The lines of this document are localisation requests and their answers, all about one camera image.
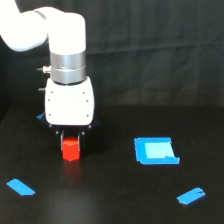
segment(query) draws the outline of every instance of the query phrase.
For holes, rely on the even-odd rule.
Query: blue paper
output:
[[[17,179],[11,180],[10,182],[7,183],[7,185],[22,196],[35,194],[35,191],[30,189],[24,183],[22,183]]]
[[[179,196],[177,199],[180,203],[188,205],[189,203],[201,198],[205,195],[204,191],[201,188],[195,188],[187,193]]]
[[[136,138],[134,141],[136,160],[141,164],[179,164],[180,162],[180,158],[174,157],[170,138]],[[158,144],[158,146],[159,144],[163,144],[160,145],[161,150],[156,152],[155,150],[158,149],[158,147],[154,144]]]
[[[146,156],[150,159],[174,157],[173,149],[169,142],[145,143]]]

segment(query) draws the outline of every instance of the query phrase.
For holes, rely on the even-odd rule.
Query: black background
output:
[[[85,17],[102,124],[87,136],[85,157],[62,160],[55,134],[35,122],[44,110],[35,69],[49,65],[48,45],[17,53],[0,41],[0,223],[223,223],[224,2],[17,3]],[[136,162],[137,137],[171,137],[180,165]],[[17,195],[6,186],[14,178],[36,194]],[[179,204],[195,187],[206,197]]]

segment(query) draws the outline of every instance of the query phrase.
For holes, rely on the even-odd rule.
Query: blue tape strip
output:
[[[169,142],[172,143],[171,138],[165,137],[165,138],[137,138],[138,141],[144,142],[144,143],[150,143],[150,142]]]
[[[43,117],[43,115],[44,115],[44,114],[40,114],[40,115],[38,115],[38,116],[37,116],[37,119],[40,120],[40,119]]]
[[[135,152],[136,152],[136,160],[139,161],[143,165],[157,165],[157,164],[179,164],[179,157],[169,157],[165,156],[165,158],[147,158],[145,143],[155,143],[155,141],[159,142],[159,139],[162,139],[163,142],[170,142],[170,138],[136,138],[135,142]]]
[[[189,203],[203,197],[205,195],[201,188],[195,188],[187,193],[179,196],[177,199],[180,203],[188,205]]]
[[[22,196],[35,194],[35,191],[30,189],[24,183],[22,183],[17,179],[11,180],[10,182],[7,183],[7,185]]]

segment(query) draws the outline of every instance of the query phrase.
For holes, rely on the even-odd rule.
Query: black table surface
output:
[[[224,222],[224,109],[97,107],[102,123],[86,154],[64,161],[58,138],[35,118],[38,106],[11,106],[0,122],[0,223],[206,224]],[[179,165],[142,165],[134,138],[171,137]],[[20,196],[19,179],[36,193]],[[182,205],[183,193],[206,196]]]

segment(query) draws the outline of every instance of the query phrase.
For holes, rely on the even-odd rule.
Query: red block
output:
[[[67,137],[63,140],[63,159],[68,161],[80,158],[79,140],[75,137]]]

